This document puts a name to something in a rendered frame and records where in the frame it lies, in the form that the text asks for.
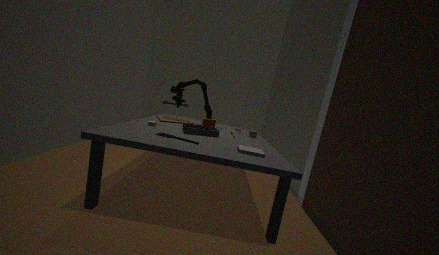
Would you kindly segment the dark grey rectangular roasting tin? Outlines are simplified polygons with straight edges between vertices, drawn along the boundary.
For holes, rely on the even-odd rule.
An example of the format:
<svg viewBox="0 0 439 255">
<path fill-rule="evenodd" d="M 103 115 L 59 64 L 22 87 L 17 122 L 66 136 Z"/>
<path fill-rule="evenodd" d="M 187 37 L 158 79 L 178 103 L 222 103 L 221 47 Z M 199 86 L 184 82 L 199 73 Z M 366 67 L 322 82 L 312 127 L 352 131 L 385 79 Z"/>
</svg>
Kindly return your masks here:
<svg viewBox="0 0 439 255">
<path fill-rule="evenodd" d="M 197 136 L 207 136 L 207 137 L 217 137 L 219 136 L 220 131 L 218 131 L 215 127 L 211 126 L 203 126 L 203 125 L 195 125 L 189 123 L 183 123 L 183 132 L 184 134 L 191 134 Z"/>
</svg>

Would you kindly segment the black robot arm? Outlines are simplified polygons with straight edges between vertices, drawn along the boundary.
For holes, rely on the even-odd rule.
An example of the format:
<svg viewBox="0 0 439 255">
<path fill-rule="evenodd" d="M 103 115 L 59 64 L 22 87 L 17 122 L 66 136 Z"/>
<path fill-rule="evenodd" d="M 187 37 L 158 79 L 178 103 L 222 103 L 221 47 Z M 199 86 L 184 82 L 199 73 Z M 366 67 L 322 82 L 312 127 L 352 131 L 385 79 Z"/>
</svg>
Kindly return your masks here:
<svg viewBox="0 0 439 255">
<path fill-rule="evenodd" d="M 170 91 L 172 93 L 178 93 L 178 94 L 183 94 L 183 90 L 185 91 L 184 87 L 192 85 L 198 83 L 199 85 L 201 85 L 202 91 L 203 91 L 203 96 L 204 96 L 204 100 L 205 100 L 205 110 L 207 112 L 206 114 L 206 118 L 211 119 L 211 114 L 212 114 L 212 110 L 211 107 L 209 105 L 209 101 L 208 101 L 208 97 L 207 97 L 207 85 L 204 82 L 199 81 L 198 79 L 193 80 L 193 81 L 189 81 L 189 82 L 180 82 L 178 83 L 178 85 L 176 87 L 172 86 L 172 88 L 170 89 Z M 183 89 L 181 89 L 183 88 Z M 173 100 L 179 100 L 179 96 L 172 96 Z"/>
</svg>

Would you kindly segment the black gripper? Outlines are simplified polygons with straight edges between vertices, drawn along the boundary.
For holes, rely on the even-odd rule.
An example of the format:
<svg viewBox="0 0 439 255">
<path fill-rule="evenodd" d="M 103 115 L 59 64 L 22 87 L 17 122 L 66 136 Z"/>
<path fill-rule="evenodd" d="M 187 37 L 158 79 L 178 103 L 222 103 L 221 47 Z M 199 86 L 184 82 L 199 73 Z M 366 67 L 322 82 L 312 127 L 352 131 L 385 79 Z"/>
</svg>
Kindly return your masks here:
<svg viewBox="0 0 439 255">
<path fill-rule="evenodd" d="M 185 102 L 185 100 L 182 99 L 182 94 L 177 94 L 177 96 L 179 96 L 179 100 L 175 100 L 176 103 L 178 103 L 177 107 L 179 107 L 181 105 L 181 103 Z"/>
</svg>

